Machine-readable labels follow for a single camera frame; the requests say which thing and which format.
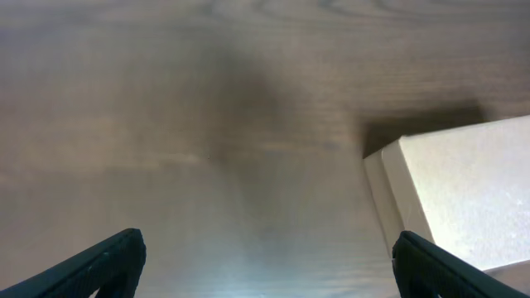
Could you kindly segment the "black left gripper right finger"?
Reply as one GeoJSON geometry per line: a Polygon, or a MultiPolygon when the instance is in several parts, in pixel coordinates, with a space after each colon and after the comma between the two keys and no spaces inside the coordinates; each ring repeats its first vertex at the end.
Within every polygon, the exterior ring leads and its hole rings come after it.
{"type": "Polygon", "coordinates": [[[411,231],[400,233],[392,263],[402,298],[529,298],[411,231]]]}

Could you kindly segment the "brown cardboard box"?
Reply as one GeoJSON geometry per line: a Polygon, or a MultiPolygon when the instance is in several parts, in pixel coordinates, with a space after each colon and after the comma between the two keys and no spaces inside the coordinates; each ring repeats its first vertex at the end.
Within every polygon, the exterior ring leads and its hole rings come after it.
{"type": "Polygon", "coordinates": [[[529,292],[529,118],[404,135],[364,158],[387,249],[412,231],[529,292]]]}

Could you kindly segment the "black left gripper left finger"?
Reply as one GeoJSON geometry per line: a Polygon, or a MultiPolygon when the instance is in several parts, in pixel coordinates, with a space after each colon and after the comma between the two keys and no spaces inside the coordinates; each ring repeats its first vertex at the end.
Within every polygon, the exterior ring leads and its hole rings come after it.
{"type": "Polygon", "coordinates": [[[146,259],[141,231],[127,228],[2,290],[1,298],[133,298],[146,259]]]}

